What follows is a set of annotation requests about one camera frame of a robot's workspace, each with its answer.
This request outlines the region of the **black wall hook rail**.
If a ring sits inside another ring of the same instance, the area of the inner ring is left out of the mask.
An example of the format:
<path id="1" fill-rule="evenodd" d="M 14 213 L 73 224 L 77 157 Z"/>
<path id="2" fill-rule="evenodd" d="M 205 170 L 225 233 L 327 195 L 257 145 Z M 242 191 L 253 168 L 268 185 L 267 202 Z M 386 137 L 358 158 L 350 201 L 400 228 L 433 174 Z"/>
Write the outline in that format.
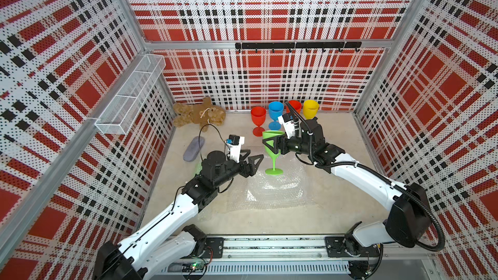
<path id="1" fill-rule="evenodd" d="M 332 42 L 245 42 L 245 43 L 235 43 L 235 48 L 237 50 L 263 50 L 269 49 L 275 50 L 295 50 L 295 49 L 336 49 L 342 51 L 343 49 L 353 49 L 358 51 L 362 47 L 361 41 L 332 41 Z"/>

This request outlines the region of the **red wine glass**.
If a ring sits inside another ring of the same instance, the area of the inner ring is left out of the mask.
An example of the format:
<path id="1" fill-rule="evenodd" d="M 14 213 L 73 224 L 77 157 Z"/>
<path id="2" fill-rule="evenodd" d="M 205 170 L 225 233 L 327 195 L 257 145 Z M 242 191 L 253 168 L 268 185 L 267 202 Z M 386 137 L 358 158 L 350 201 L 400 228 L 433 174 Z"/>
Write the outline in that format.
<path id="1" fill-rule="evenodd" d="M 294 110 L 299 114 L 301 112 L 301 109 L 302 109 L 302 103 L 299 102 L 299 101 L 296 101 L 296 100 L 291 100 L 291 101 L 288 101 L 286 103 L 286 112 L 287 113 L 290 113 L 290 109 L 289 109 L 289 106 L 292 106 L 294 108 Z"/>

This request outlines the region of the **wrapped pale green glass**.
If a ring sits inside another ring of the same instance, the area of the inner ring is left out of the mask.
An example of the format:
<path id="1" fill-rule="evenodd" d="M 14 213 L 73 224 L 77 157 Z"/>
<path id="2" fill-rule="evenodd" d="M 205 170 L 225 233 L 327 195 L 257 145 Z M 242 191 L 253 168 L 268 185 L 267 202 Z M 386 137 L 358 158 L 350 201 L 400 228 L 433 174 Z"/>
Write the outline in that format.
<path id="1" fill-rule="evenodd" d="M 202 162 L 198 162 L 195 168 L 195 175 L 199 174 L 202 170 Z"/>

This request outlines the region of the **pink red glass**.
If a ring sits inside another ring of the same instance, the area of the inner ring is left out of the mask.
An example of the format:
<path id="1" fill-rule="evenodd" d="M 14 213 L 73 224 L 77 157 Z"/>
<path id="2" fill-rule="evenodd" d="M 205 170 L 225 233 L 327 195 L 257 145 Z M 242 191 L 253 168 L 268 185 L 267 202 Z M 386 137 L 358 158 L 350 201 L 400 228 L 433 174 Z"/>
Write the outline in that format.
<path id="1" fill-rule="evenodd" d="M 256 106 L 250 111 L 250 115 L 252 118 L 252 122 L 255 125 L 252 133 L 256 137 L 262 137 L 265 129 L 263 128 L 263 124 L 266 121 L 266 109 L 264 107 Z"/>

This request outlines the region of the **yellow glass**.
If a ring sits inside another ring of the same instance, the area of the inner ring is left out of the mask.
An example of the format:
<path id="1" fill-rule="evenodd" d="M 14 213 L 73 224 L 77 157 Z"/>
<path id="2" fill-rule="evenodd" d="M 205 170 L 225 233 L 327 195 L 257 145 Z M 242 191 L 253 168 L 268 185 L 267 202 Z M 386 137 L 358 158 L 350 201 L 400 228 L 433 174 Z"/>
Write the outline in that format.
<path id="1" fill-rule="evenodd" d="M 316 117 L 319 110 L 319 103 L 314 100 L 306 100 L 303 104 L 303 116 L 306 120 Z"/>

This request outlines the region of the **green circuit board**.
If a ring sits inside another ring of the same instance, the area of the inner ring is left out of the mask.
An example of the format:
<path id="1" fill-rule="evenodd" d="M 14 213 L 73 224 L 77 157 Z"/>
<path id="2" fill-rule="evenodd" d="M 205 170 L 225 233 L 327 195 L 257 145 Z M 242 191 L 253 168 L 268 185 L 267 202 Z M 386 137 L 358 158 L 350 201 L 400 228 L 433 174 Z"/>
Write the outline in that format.
<path id="1" fill-rule="evenodd" d="M 183 274 L 201 274 L 205 271 L 206 264 L 203 262 L 186 262 L 182 264 L 181 273 Z"/>

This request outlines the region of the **blue wine glass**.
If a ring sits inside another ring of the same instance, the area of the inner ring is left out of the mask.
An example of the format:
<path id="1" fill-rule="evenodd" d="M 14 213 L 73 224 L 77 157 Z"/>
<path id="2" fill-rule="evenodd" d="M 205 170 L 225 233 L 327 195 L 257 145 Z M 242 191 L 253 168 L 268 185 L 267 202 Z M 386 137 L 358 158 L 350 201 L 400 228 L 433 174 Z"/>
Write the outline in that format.
<path id="1" fill-rule="evenodd" d="M 268 105 L 268 114 L 272 119 L 272 122 L 269 123 L 268 128 L 270 130 L 280 130 L 281 124 L 278 120 L 279 117 L 283 115 L 284 105 L 281 102 L 274 101 Z"/>

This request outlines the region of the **brown teddy bear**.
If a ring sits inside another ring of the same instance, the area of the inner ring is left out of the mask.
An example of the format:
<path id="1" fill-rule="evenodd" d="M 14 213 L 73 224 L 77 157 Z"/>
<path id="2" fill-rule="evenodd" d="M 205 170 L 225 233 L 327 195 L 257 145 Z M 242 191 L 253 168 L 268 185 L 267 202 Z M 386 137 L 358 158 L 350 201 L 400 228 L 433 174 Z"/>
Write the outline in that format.
<path id="1" fill-rule="evenodd" d="M 226 119 L 226 110 L 214 105 L 210 97 L 203 98 L 200 104 L 175 103 L 173 110 L 176 114 L 173 120 L 175 127 L 183 127 L 187 124 L 198 124 L 201 131 L 207 131 L 207 124 L 220 126 Z"/>

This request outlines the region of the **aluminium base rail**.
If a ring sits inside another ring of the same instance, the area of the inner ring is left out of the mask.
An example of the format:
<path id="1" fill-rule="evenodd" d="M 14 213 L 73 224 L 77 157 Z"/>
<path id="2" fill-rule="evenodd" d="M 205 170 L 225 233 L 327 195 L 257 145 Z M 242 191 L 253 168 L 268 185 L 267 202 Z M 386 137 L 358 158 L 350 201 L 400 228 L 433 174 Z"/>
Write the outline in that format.
<path id="1" fill-rule="evenodd" d="M 146 263 L 164 262 L 190 256 L 216 260 L 238 261 L 377 261 L 384 259 L 425 259 L 431 254 L 420 247 L 404 248 L 398 244 L 386 244 L 383 253 L 379 246 L 361 248 L 352 252 L 347 249 L 341 235 L 232 235 L 205 237 L 181 232 L 165 242 L 147 241 L 145 238 L 126 246 L 107 242 L 99 251 L 101 260 L 124 257 L 139 267 Z"/>

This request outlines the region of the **bright green glass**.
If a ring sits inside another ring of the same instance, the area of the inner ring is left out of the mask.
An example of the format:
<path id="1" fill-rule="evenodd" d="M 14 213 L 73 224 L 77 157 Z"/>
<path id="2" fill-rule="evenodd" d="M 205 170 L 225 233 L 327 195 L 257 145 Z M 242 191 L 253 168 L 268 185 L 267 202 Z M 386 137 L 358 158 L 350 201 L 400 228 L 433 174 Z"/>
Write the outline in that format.
<path id="1" fill-rule="evenodd" d="M 281 176 L 283 174 L 283 170 L 276 167 L 276 160 L 280 156 L 278 139 L 284 135 L 285 133 L 279 130 L 267 130 L 263 132 L 263 145 L 272 160 L 272 167 L 265 170 L 265 174 L 269 176 Z"/>

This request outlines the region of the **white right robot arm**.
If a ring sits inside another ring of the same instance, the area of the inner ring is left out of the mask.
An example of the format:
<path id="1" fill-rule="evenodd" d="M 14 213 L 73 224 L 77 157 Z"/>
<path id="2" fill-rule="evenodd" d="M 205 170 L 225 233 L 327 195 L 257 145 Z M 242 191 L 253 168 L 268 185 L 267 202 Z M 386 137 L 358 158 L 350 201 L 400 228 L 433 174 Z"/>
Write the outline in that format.
<path id="1" fill-rule="evenodd" d="M 426 191 L 418 184 L 406 185 L 363 165 L 341 147 L 328 143 L 317 118 L 301 121 L 289 118 L 293 133 L 266 131 L 263 145 L 271 154 L 305 154 L 309 164 L 348 181 L 383 206 L 387 219 L 364 225 L 356 223 L 344 235 L 344 247 L 357 257 L 369 246 L 397 243 L 406 248 L 419 246 L 438 252 L 446 238 L 431 211 Z"/>

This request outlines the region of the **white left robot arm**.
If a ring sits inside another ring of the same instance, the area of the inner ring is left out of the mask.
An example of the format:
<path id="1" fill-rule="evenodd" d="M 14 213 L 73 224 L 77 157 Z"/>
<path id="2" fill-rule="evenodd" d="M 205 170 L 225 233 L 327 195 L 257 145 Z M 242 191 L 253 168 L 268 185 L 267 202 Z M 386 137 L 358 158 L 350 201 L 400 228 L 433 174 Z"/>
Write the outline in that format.
<path id="1" fill-rule="evenodd" d="M 243 150 L 238 160 L 222 151 L 212 151 L 202 160 L 201 170 L 180 188 L 173 202 L 158 216 L 129 237 L 102 245 L 93 269 L 93 279 L 152 279 L 171 263 L 201 256 L 206 234 L 195 225 L 185 225 L 220 193 L 220 186 L 240 175 L 254 176 L 263 161 Z"/>

